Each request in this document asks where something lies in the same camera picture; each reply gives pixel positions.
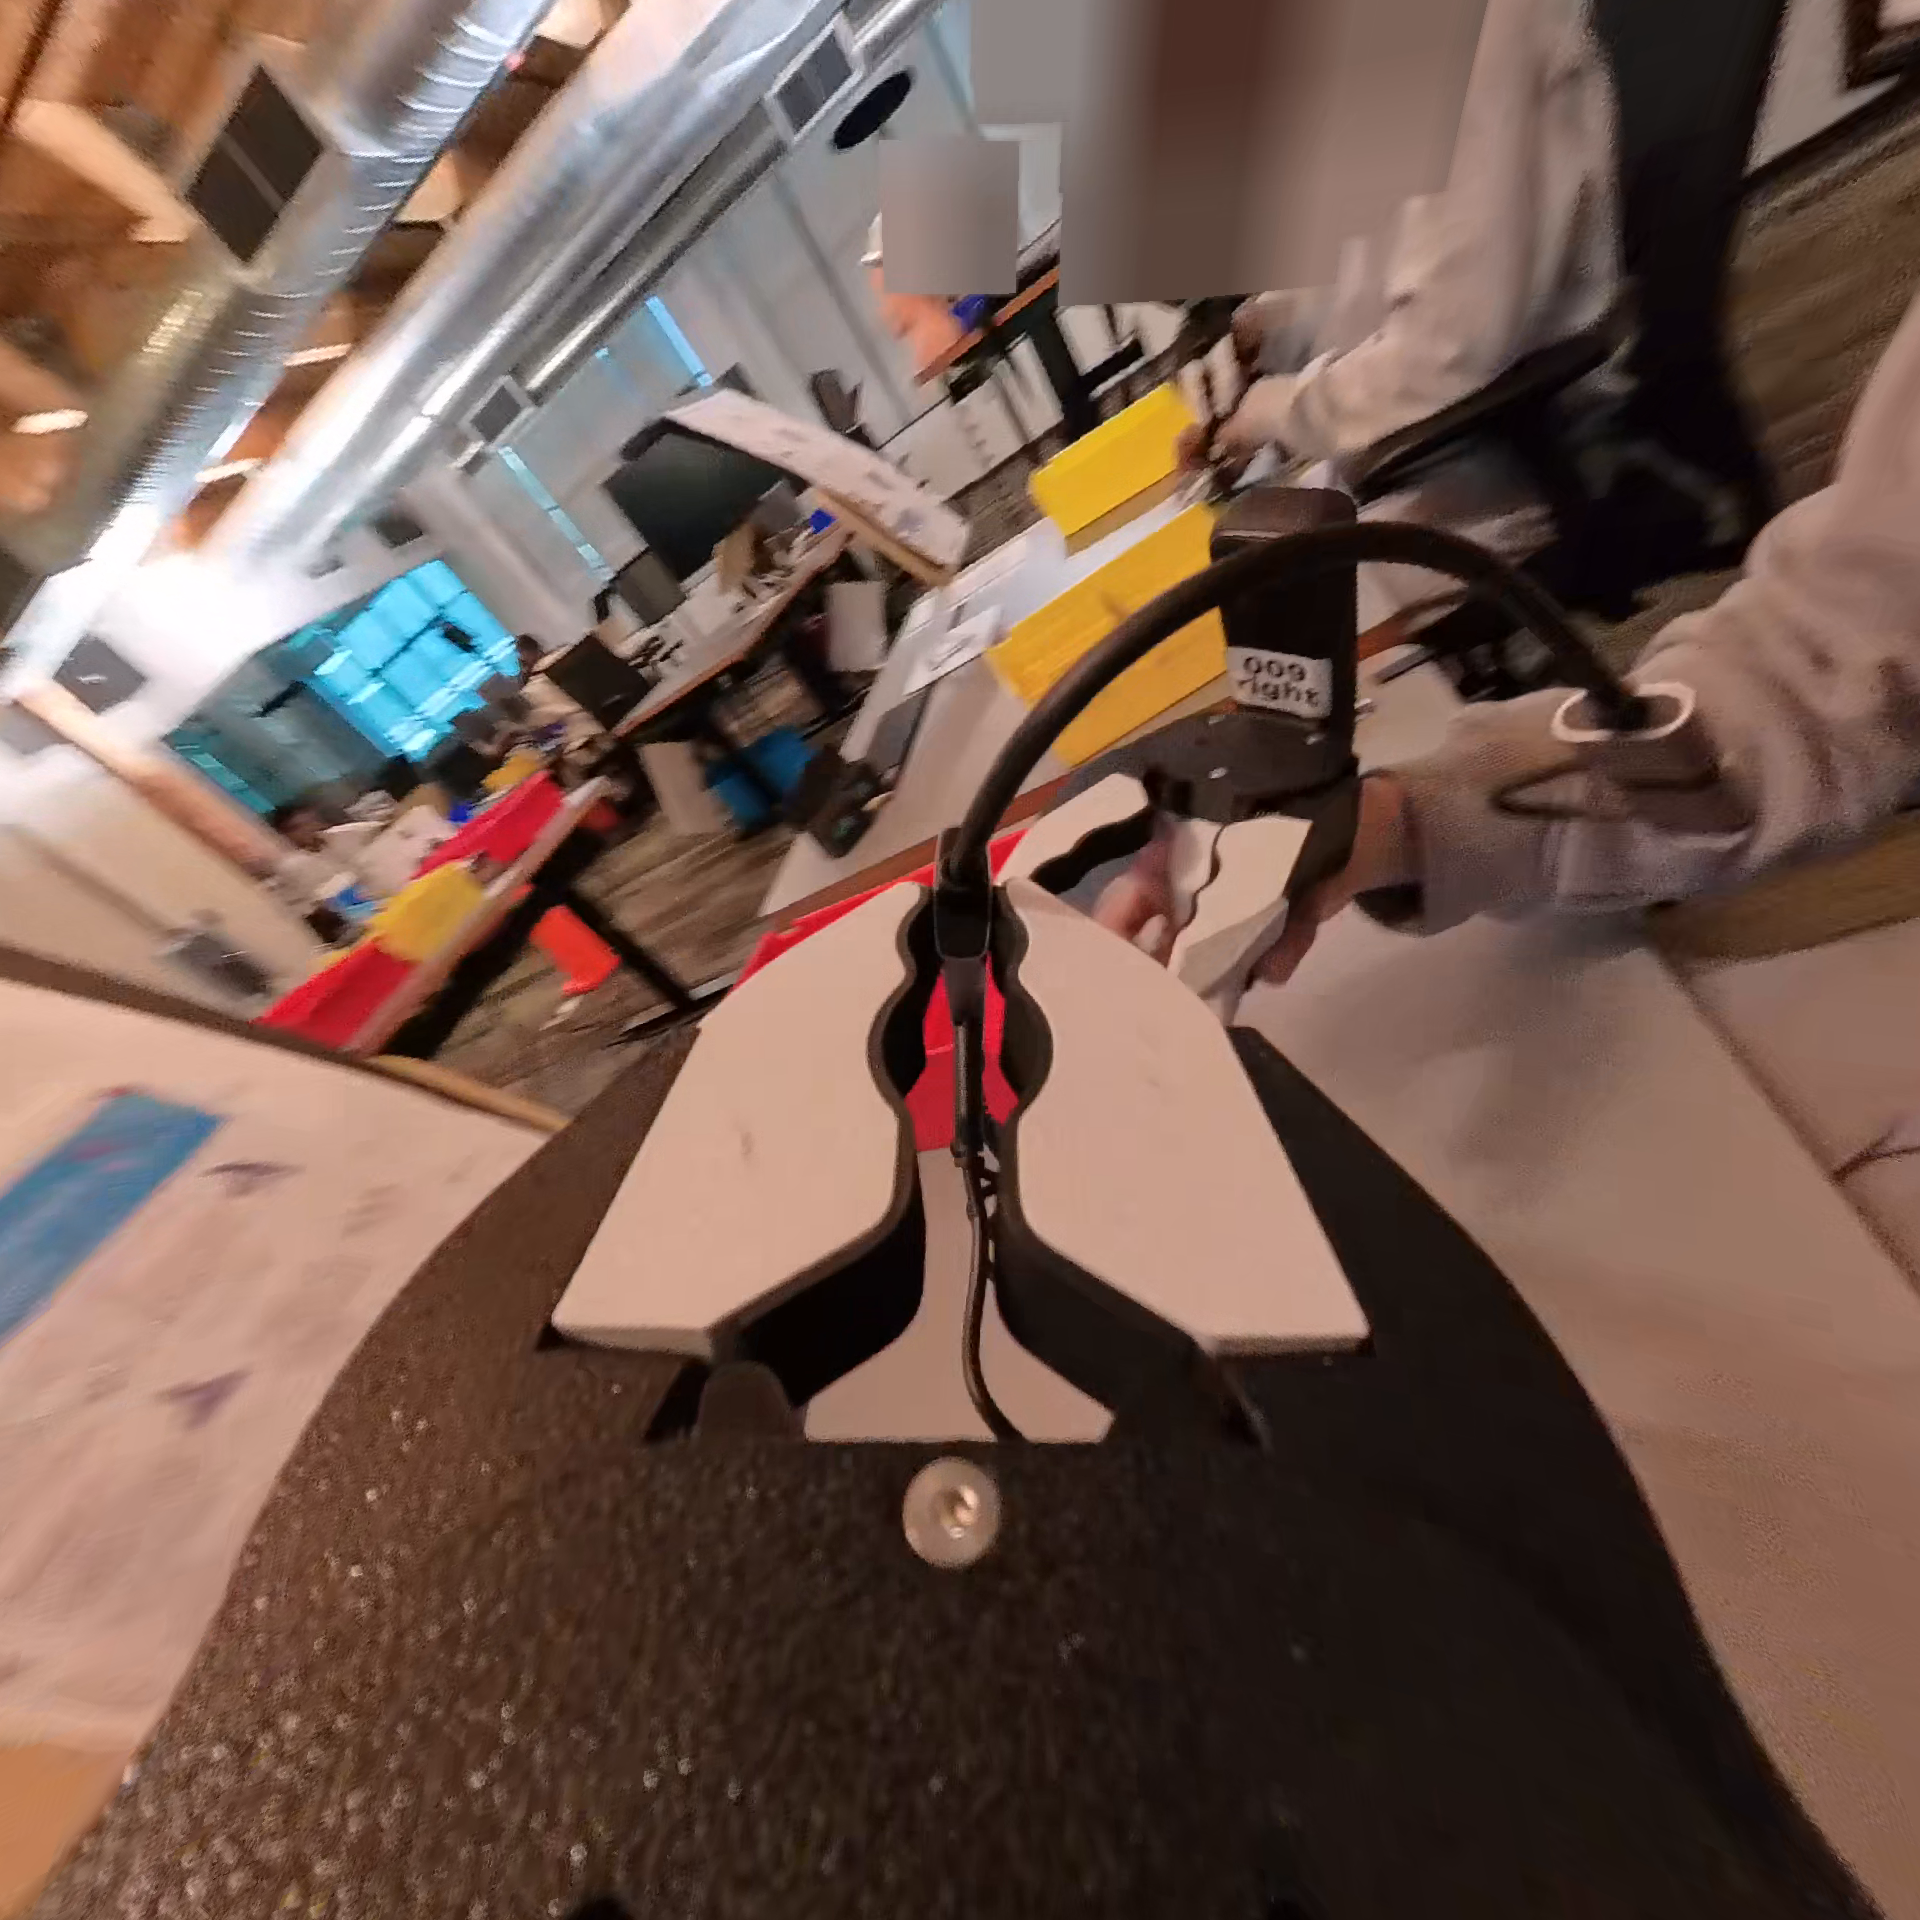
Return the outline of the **grey wood-edged table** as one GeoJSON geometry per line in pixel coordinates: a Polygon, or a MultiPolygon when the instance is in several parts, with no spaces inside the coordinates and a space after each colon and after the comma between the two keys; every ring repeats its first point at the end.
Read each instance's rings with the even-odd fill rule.
{"type": "MultiPolygon", "coordinates": [[[[1059,533],[1035,527],[1014,541],[1014,559],[993,554],[969,564],[951,581],[951,594],[988,584],[990,604],[1004,618],[1017,622],[1174,520],[1179,506],[1177,492],[1135,500],[1127,511],[1099,524],[1098,538],[1076,548],[1059,533]]],[[[1363,766],[1426,752],[1460,709],[1442,668],[1415,662],[1406,642],[1360,662],[1360,697],[1372,706],[1359,729],[1363,766]]],[[[762,900],[759,929],[783,927],[926,863],[931,846],[958,821],[1024,712],[1026,706],[980,658],[932,682],[878,822],[839,857],[801,836],[762,900]]]]}

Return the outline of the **black office chair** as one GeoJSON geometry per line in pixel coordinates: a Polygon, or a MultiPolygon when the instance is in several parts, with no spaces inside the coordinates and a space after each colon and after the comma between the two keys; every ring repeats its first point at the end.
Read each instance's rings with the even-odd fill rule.
{"type": "Polygon", "coordinates": [[[1595,5],[1617,85],[1623,287],[1568,343],[1372,448],[1360,502],[1497,452],[1550,520],[1528,570],[1609,618],[1646,586],[1743,558],[1775,494],[1721,324],[1784,18],[1782,2],[1595,5]]]}

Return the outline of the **grey desk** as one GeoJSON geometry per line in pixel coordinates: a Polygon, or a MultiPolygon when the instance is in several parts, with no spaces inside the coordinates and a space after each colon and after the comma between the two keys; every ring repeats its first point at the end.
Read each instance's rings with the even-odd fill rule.
{"type": "Polygon", "coordinates": [[[1788,1109],[1620,924],[1347,912],[1241,1013],[1543,1318],[1770,1756],[1916,1914],[1916,1293],[1788,1109]]]}

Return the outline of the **black box green display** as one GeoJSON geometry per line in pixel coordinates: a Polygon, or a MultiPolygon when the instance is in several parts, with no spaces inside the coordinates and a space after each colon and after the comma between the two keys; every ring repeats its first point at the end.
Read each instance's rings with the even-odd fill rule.
{"type": "Polygon", "coordinates": [[[846,857],[873,828],[882,774],[839,749],[809,756],[794,790],[795,828],[828,857],[846,857]]]}

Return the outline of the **orange traffic cone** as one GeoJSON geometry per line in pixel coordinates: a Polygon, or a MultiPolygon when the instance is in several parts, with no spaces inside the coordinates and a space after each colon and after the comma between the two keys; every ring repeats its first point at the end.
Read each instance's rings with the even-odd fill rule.
{"type": "Polygon", "coordinates": [[[547,959],[566,998],[600,992],[619,970],[618,952],[571,910],[542,912],[530,929],[530,945],[547,959]]]}

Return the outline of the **person's right hand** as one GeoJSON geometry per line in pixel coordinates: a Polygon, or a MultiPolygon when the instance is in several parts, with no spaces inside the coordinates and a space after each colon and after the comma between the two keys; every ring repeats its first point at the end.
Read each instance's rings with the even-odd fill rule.
{"type": "MultiPolygon", "coordinates": [[[[1288,982],[1306,959],[1324,924],[1359,895],[1408,884],[1412,874],[1408,793],[1402,774],[1377,770],[1360,782],[1360,816],[1345,868],[1319,879],[1290,910],[1284,927],[1257,957],[1250,978],[1288,982]]],[[[1170,934],[1170,877],[1164,846],[1152,846],[1111,879],[1090,917],[1127,944],[1143,945],[1158,927],[1155,956],[1164,957],[1170,934]]]]}

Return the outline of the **wooden document stand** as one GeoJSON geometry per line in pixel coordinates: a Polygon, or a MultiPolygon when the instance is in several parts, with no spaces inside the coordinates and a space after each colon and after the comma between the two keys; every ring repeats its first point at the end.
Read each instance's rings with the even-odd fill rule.
{"type": "Polygon", "coordinates": [[[735,389],[673,407],[664,424],[753,454],[811,489],[871,551],[924,584],[950,584],[969,548],[969,520],[871,448],[735,389]]]}
{"type": "Polygon", "coordinates": [[[154,1728],[336,1373],[556,1128],[6,951],[6,1746],[154,1728]]]}

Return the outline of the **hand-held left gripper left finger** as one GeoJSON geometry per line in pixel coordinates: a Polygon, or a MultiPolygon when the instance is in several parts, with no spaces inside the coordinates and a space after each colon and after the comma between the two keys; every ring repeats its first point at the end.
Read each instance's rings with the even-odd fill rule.
{"type": "Polygon", "coordinates": [[[908,1224],[926,912],[928,887],[900,879],[707,1016],[552,1312],[561,1337],[723,1358],[908,1224]]]}

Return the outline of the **person's right forearm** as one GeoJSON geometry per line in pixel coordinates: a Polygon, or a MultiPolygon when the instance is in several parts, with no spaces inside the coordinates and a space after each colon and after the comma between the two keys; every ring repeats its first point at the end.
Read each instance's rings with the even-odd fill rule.
{"type": "Polygon", "coordinates": [[[1646,681],[1696,695],[1740,831],[1598,816],[1595,782],[1550,738],[1552,687],[1463,710],[1392,772],[1406,882],[1360,910],[1426,934],[1670,905],[1850,846],[1916,800],[1919,304],[1858,394],[1830,485],[1761,533],[1716,600],[1656,633],[1635,665],[1646,681]]]}

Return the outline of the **silver ventilation duct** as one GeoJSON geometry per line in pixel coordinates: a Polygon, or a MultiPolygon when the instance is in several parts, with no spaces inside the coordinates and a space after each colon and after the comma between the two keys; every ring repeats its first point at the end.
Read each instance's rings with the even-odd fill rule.
{"type": "Polygon", "coordinates": [[[627,5],[192,559],[295,564],[537,399],[939,5],[627,5]]]}
{"type": "Polygon", "coordinates": [[[622,10],[6,2],[6,597],[200,544],[622,10]]]}

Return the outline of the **black computer monitor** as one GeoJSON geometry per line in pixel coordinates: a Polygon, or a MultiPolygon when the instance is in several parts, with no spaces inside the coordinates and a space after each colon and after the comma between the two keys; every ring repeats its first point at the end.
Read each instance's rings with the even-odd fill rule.
{"type": "Polygon", "coordinates": [[[624,442],[602,489],[641,545],[684,584],[786,481],[783,465],[659,418],[624,442]]]}

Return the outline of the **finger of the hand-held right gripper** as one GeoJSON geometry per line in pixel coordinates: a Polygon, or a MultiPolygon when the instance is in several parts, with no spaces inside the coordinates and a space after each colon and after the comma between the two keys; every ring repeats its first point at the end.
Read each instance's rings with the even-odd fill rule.
{"type": "Polygon", "coordinates": [[[1281,940],[1310,841],[1304,818],[1177,822],[1169,831],[1169,969],[1233,1024],[1257,959],[1281,940]]]}
{"type": "Polygon", "coordinates": [[[999,902],[1071,898],[1115,877],[1161,836],[1161,810],[1137,774],[1105,774],[1024,825],[999,863],[999,902]]]}

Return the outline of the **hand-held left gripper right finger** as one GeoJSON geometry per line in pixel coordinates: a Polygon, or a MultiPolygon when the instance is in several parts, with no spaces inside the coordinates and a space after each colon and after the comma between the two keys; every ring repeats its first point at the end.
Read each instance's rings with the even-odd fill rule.
{"type": "Polygon", "coordinates": [[[1043,1252],[1186,1334],[1209,1358],[1345,1352],[1370,1337],[1231,1031],[1175,973],[1015,877],[1024,937],[1004,993],[1044,1065],[1014,1114],[1010,1191],[1043,1252]]]}

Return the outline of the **red plastic bin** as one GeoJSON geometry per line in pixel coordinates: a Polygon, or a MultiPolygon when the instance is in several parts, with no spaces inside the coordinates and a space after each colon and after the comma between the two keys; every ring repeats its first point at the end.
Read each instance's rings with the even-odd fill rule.
{"type": "MultiPolygon", "coordinates": [[[[750,959],[736,976],[736,985],[740,986],[748,978],[770,967],[778,957],[794,951],[795,945],[806,944],[807,940],[824,933],[828,925],[838,924],[839,919],[854,914],[859,905],[875,898],[878,893],[900,884],[922,884],[931,887],[935,874],[932,862],[922,863],[920,868],[905,873],[899,879],[882,879],[873,887],[867,887],[854,893],[846,900],[818,905],[791,924],[783,927],[774,927],[763,933],[753,948],[750,959]]],[[[988,1102],[988,1114],[995,1122],[1004,1122],[1014,1114],[1017,1103],[1015,1090],[1007,1081],[1001,1069],[1001,1033],[1004,1033],[1004,996],[999,981],[990,976],[988,981],[988,998],[983,1009],[983,1048],[986,1048],[986,1068],[983,1068],[983,1093],[988,1102]]],[[[946,998],[946,986],[939,982],[932,986],[928,996],[928,1008],[924,1015],[924,1069],[915,1086],[904,1095],[904,1103],[908,1117],[915,1124],[915,1138],[920,1152],[946,1149],[954,1145],[954,1095],[956,1095],[956,1071],[954,1071],[954,1018],[946,998]]]]}
{"type": "MultiPolygon", "coordinates": [[[[559,873],[561,853],[602,830],[611,790],[603,777],[566,788],[552,774],[530,774],[497,793],[467,822],[423,850],[401,879],[402,887],[443,862],[467,862],[476,877],[488,882],[488,902],[448,948],[420,967],[406,967],[363,944],[368,919],[343,952],[321,961],[257,1024],[330,1050],[359,1058],[379,1053],[451,985],[456,969],[507,925],[512,912],[532,902],[537,882],[559,873]]],[[[398,888],[387,893],[372,914],[398,888]]]]}

